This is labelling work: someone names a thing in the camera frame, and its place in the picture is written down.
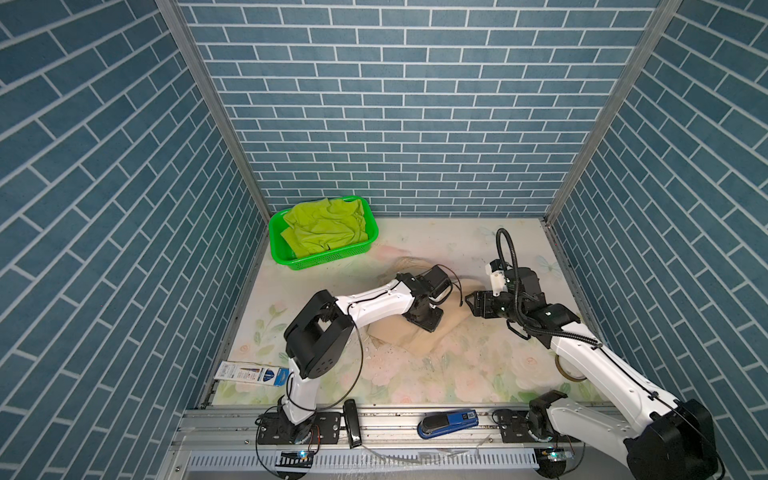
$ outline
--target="black cable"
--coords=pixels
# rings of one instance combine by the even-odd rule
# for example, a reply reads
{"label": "black cable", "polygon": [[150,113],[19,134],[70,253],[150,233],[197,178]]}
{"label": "black cable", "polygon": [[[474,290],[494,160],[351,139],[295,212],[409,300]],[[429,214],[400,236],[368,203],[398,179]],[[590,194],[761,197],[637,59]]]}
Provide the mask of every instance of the black cable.
{"label": "black cable", "polygon": [[456,278],[456,281],[458,282],[458,306],[464,305],[464,290],[462,290],[462,281],[461,279],[458,278],[458,275],[456,275],[456,272],[451,270],[450,266],[445,266],[442,263],[436,263],[435,265],[441,266],[443,268],[447,268],[449,272],[453,273],[453,277]]}
{"label": "black cable", "polygon": [[[320,425],[314,424],[312,425],[317,429],[317,449],[315,450],[315,455],[320,453]],[[310,428],[310,446],[312,445],[312,429]]]}
{"label": "black cable", "polygon": [[293,380],[293,374],[291,373],[288,376],[288,382],[286,383],[286,397],[288,398],[288,401],[291,402],[295,407],[298,409],[304,410],[305,412],[323,412],[325,410],[331,410],[333,407],[339,405],[355,388],[355,385],[357,385],[357,381],[360,380],[360,374],[362,373],[362,361],[363,357],[365,356],[365,353],[362,350],[362,336],[360,335],[360,329],[357,327],[357,324],[352,322],[352,325],[355,327],[355,331],[357,332],[357,339],[358,343],[360,344],[360,367],[357,369],[357,376],[355,377],[355,381],[352,382],[352,386],[349,387],[349,390],[346,391],[346,393],[338,400],[336,400],[331,406],[323,407],[321,409],[308,409],[306,407],[302,407],[298,403],[294,402],[293,399],[290,398],[290,392],[291,392],[291,385],[293,384],[291,380]]}
{"label": "black cable", "polygon": [[584,461],[584,456],[586,454],[587,454],[587,444],[584,443],[584,445],[581,447],[581,457],[578,459],[578,462],[576,462],[576,466],[571,468],[570,470],[566,470],[565,472],[562,472],[560,474],[560,477],[563,476],[563,475],[567,475],[567,474],[573,472],[576,468],[578,468],[579,465],[581,465],[581,463]]}
{"label": "black cable", "polygon": [[580,342],[587,343],[592,346],[600,346],[602,345],[600,340],[590,338],[588,336],[579,335],[577,333],[571,333],[571,332],[563,332],[561,330],[547,330],[539,328],[535,325],[533,325],[535,320],[528,317],[522,312],[522,309],[520,307],[520,276],[518,274],[518,256],[515,252],[515,244],[512,243],[512,238],[509,236],[509,232],[504,229],[500,228],[496,230],[496,253],[498,254],[498,258],[502,262],[502,268],[505,271],[508,270],[508,264],[507,260],[504,258],[504,252],[502,251],[502,236],[504,236],[505,240],[507,240],[507,247],[509,247],[509,254],[511,256],[512,260],[512,276],[514,278],[514,294],[513,294],[513,301],[514,301],[514,313],[515,317],[517,318],[517,322],[522,326],[523,330],[528,334],[528,336],[523,336],[520,332],[518,332],[516,329],[514,329],[510,321],[507,320],[507,328],[510,329],[513,333],[515,333],[517,336],[522,338],[523,340],[528,340],[531,338],[531,335],[539,336],[539,335],[549,335],[549,336],[560,336],[562,338],[566,339],[572,339],[577,340]]}
{"label": "black cable", "polygon": [[717,480],[723,480],[723,478],[725,477],[725,473],[726,473],[725,462],[723,462],[723,459],[720,457],[720,454],[717,453],[717,448],[715,447],[715,445],[713,445],[712,442],[710,442],[710,440],[707,437],[705,437],[704,434],[698,428],[696,428],[696,426],[694,426],[693,423],[691,423],[687,418],[685,418],[682,413],[678,412],[676,409],[672,408],[672,406],[670,404],[668,404],[664,400],[660,399],[658,392],[651,392],[649,389],[647,389],[645,387],[645,385],[643,385],[642,383],[638,382],[637,379],[635,379],[632,375],[630,375],[629,372],[627,372],[627,370],[624,370],[621,367],[621,365],[619,365],[618,362],[613,359],[613,357],[608,355],[605,352],[605,350],[602,349],[602,347],[600,347],[598,349],[603,353],[603,355],[605,355],[606,358],[608,358],[611,361],[611,363],[613,363],[616,366],[616,368],[618,368],[623,374],[625,374],[627,377],[629,377],[629,379],[632,380],[632,382],[634,382],[637,386],[639,386],[641,389],[643,389],[648,394],[648,397],[651,400],[657,400],[658,402],[661,403],[661,405],[667,407],[670,411],[674,412],[675,415],[677,415],[681,419],[683,419],[688,424],[688,426],[690,426],[694,430],[694,432],[696,432],[701,437],[701,439],[704,440],[707,443],[707,445],[709,445],[710,448],[712,448],[714,450],[715,455],[717,456],[717,461],[720,464],[720,467],[722,468],[722,472],[720,472],[720,476],[717,477]]}
{"label": "black cable", "polygon": [[267,413],[269,413],[269,411],[270,411],[271,409],[277,409],[277,408],[279,408],[279,407],[280,407],[280,405],[273,405],[273,406],[269,407],[268,409],[266,409],[266,411],[265,411],[264,413],[262,413],[261,415],[259,415],[259,418],[257,419],[257,421],[258,421],[258,424],[257,424],[257,425],[258,425],[258,428],[257,428],[257,430],[256,430],[256,438],[253,440],[253,447],[256,449],[256,460],[258,460],[258,461],[259,461],[259,465],[261,465],[261,467],[262,467],[264,470],[267,470],[269,473],[271,473],[272,475],[276,476],[276,477],[277,477],[277,478],[279,478],[280,480],[285,480],[283,477],[281,477],[281,476],[280,476],[280,474],[278,474],[278,473],[277,473],[277,471],[269,470],[269,469],[266,467],[266,465],[264,465],[264,462],[262,462],[262,461],[261,461],[261,457],[259,456],[259,433],[261,432],[261,421],[262,421],[262,419],[264,418],[264,416],[265,416]]}
{"label": "black cable", "polygon": [[494,422],[498,426],[502,426],[502,425],[507,425],[508,424],[508,422],[499,423],[499,422],[496,421],[496,411],[495,410],[493,412],[491,412],[491,421]]}

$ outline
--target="metal corner post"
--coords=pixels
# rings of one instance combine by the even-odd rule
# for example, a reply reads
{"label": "metal corner post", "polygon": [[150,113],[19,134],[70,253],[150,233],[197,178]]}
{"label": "metal corner post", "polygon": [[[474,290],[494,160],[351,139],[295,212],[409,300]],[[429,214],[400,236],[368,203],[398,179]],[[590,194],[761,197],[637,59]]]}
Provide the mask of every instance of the metal corner post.
{"label": "metal corner post", "polygon": [[571,192],[576,187],[581,174],[587,169],[589,162],[592,160],[594,152],[598,149],[600,142],[603,141],[603,137],[608,132],[608,128],[613,123],[614,118],[619,112],[621,105],[629,95],[632,85],[640,77],[640,73],[643,71],[645,63],[650,58],[650,54],[653,53],[654,48],[661,40],[661,35],[667,29],[667,26],[672,21],[675,12],[677,12],[680,3],[683,0],[660,0],[659,5],[654,10],[648,19],[645,31],[637,43],[637,46],[632,50],[629,59],[627,59],[627,65],[616,80],[611,95],[608,97],[605,106],[600,110],[597,119],[594,121],[592,130],[587,135],[587,139],[581,146],[581,150],[576,159],[574,160],[571,169],[563,180],[563,184],[554,196],[554,200],[547,209],[545,214],[545,220],[548,225],[552,225],[557,219],[560,212],[565,206],[565,202],[571,195]]}
{"label": "metal corner post", "polygon": [[557,232],[554,231],[554,228],[552,228],[551,225],[547,225],[543,220],[541,221],[541,228],[544,230],[547,240],[549,240],[549,246],[552,247],[554,258],[558,261],[558,265],[560,265],[560,272],[563,274],[563,278],[565,278],[568,288],[571,289],[574,300],[576,300],[576,306],[579,309],[581,320],[602,343],[606,343],[605,332],[598,322],[598,316],[587,300],[587,296],[584,294],[584,289],[581,288],[581,284],[576,277],[576,272],[574,272],[571,262],[568,261],[568,256],[560,246],[561,243],[558,239]]}
{"label": "metal corner post", "polygon": [[230,321],[227,323],[227,330],[221,337],[221,344],[219,345],[214,361],[207,372],[203,390],[200,392],[200,398],[198,399],[197,404],[201,409],[205,409],[210,404],[210,400],[214,393],[214,385],[216,384],[214,373],[221,361],[226,360],[230,355],[232,344],[237,335],[237,330],[240,328],[240,321],[243,319],[243,314],[245,313],[245,307],[253,292],[253,284],[256,282],[256,277],[259,274],[259,268],[261,268],[261,262],[266,255],[266,249],[270,245],[269,232],[266,228],[258,241],[259,247],[256,250],[256,254],[253,256],[248,269],[248,274],[243,282],[243,288],[240,289],[240,295],[237,298],[237,303],[235,303],[235,309],[232,311]]}
{"label": "metal corner post", "polygon": [[248,187],[251,197],[253,197],[253,201],[256,202],[259,212],[268,221],[272,217],[270,206],[261,194],[261,189],[248,163],[243,145],[238,140],[229,115],[227,115],[227,111],[221,103],[221,98],[216,91],[214,81],[208,74],[203,57],[197,49],[197,44],[192,36],[189,25],[187,25],[187,21],[184,19],[181,7],[177,0],[156,0],[156,3],[160,9],[160,14],[163,15],[163,20],[168,25],[170,35],[176,41],[181,56],[184,57],[184,61],[190,69],[200,94],[203,95],[203,100],[208,105],[208,110],[216,122],[216,126],[219,128],[224,143],[227,144],[227,148],[230,154],[232,154],[237,170],[243,176],[243,180]]}

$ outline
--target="blue tile wall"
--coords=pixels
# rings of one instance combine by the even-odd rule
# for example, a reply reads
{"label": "blue tile wall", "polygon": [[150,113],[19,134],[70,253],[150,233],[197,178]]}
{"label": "blue tile wall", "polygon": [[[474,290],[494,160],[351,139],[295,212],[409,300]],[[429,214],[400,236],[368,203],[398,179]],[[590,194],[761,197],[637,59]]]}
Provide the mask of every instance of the blue tile wall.
{"label": "blue tile wall", "polygon": [[768,466],[766,5],[683,1],[555,224],[611,347],[707,406],[731,478]]}
{"label": "blue tile wall", "polygon": [[153,478],[264,224],[152,0],[0,3],[0,478]]}
{"label": "blue tile wall", "polygon": [[273,209],[540,217],[657,0],[181,3]]}

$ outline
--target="vent grille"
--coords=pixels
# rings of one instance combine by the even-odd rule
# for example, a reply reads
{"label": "vent grille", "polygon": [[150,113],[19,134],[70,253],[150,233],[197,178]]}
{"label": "vent grille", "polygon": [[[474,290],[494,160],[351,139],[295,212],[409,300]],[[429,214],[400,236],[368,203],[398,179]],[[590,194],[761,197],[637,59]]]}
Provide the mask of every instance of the vent grille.
{"label": "vent grille", "polygon": [[[278,451],[261,453],[261,460],[269,468],[275,467]],[[409,470],[496,470],[510,468],[538,468],[533,449],[494,449],[477,453],[469,450],[415,450],[381,449],[381,456],[365,450],[339,450],[320,452],[312,466],[312,473],[393,472]],[[187,465],[189,472],[248,472],[263,470],[255,452],[192,452]]]}

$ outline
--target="mounting plate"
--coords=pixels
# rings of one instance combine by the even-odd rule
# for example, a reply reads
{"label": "mounting plate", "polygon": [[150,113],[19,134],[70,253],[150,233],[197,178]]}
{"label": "mounting plate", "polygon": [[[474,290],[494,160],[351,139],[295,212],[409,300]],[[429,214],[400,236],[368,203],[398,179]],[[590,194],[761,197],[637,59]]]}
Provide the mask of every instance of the mounting plate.
{"label": "mounting plate", "polygon": [[[320,444],[335,445],[339,443],[339,430],[341,429],[341,414],[335,412],[318,412],[314,417],[307,421],[320,428]],[[294,445],[296,428],[294,425],[285,425],[281,422],[276,412],[267,413],[261,419],[261,428],[259,429],[259,445]],[[312,443],[317,445],[317,433],[314,428],[312,431]],[[303,442],[309,443],[309,436]]]}
{"label": "mounting plate", "polygon": [[440,324],[440,319],[442,318],[442,309],[430,308],[426,310],[426,313],[418,316],[412,315],[410,311],[408,311],[403,313],[402,316],[404,316],[410,323],[413,323],[416,326],[420,326],[427,332],[432,333],[437,330],[437,325]]}
{"label": "mounting plate", "polygon": [[493,412],[494,421],[498,423],[504,443],[537,441],[528,431],[528,422],[525,419],[527,414],[528,410],[499,409]]}

